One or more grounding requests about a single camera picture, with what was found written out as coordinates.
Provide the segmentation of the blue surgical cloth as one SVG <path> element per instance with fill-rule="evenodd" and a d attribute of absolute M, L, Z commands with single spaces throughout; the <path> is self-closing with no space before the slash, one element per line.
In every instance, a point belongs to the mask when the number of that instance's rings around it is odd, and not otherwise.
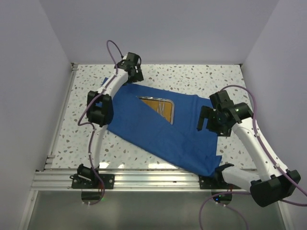
<path fill-rule="evenodd" d="M 173 122 L 168 122 L 141 97 L 171 100 Z M 202 106 L 209 99 L 138 84 L 122 86 L 112 99 L 114 116 L 108 130 L 145 151 L 191 173 L 212 176 L 222 157 L 216 154 L 218 136 L 197 130 Z"/>

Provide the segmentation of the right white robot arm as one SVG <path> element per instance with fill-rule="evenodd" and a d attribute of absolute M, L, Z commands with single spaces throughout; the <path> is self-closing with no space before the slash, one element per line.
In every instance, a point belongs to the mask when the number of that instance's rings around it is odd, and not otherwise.
<path fill-rule="evenodd" d="M 260 207 L 266 207 L 289 197 L 301 180 L 296 170 L 289 170 L 271 148 L 246 103 L 235 104 L 227 91 L 210 95 L 211 107 L 202 106 L 197 130 L 206 127 L 220 137 L 232 133 L 243 143 L 251 156 L 257 173 L 244 171 L 231 163 L 215 168 L 211 176 L 219 188 L 232 184 L 250 192 Z"/>

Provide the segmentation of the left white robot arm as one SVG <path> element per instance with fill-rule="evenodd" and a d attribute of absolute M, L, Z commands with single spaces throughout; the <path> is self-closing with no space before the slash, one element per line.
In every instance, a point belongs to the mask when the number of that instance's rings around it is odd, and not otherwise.
<path fill-rule="evenodd" d="M 100 149 L 106 128 L 114 117 L 113 98 L 121 86 L 143 80 L 141 63 L 139 55 L 128 52 L 115 64 L 112 75 L 100 88 L 87 94 L 87 107 L 78 121 L 78 126 L 90 125 L 93 129 L 88 144 L 90 166 L 81 164 L 77 175 L 89 188 L 95 188 L 102 182 L 98 174 Z"/>

